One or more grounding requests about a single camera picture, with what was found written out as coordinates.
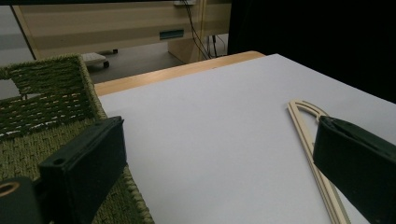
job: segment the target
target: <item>white power socket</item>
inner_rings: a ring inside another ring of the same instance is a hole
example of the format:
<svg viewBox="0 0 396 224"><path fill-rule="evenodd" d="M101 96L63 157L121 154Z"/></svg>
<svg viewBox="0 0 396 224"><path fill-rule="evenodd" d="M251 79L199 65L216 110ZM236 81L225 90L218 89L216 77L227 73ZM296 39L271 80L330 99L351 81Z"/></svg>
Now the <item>white power socket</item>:
<svg viewBox="0 0 396 224"><path fill-rule="evenodd" d="M196 0L188 0L186 2L187 2L187 5L189 5L189 6L197 4ZM174 5L175 6L184 6L184 1L181 1L181 0L180 1L174 1Z"/></svg>

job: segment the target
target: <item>woven basket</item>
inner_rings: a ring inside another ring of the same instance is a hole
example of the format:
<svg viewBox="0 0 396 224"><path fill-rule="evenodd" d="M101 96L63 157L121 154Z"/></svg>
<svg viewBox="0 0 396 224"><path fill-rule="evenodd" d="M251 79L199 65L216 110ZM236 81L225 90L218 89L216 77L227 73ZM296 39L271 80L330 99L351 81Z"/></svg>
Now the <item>woven basket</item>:
<svg viewBox="0 0 396 224"><path fill-rule="evenodd" d="M20 96L0 100L0 179L39 178L37 165L99 119L106 119L79 54L0 67ZM93 223L154 223L128 167Z"/></svg>

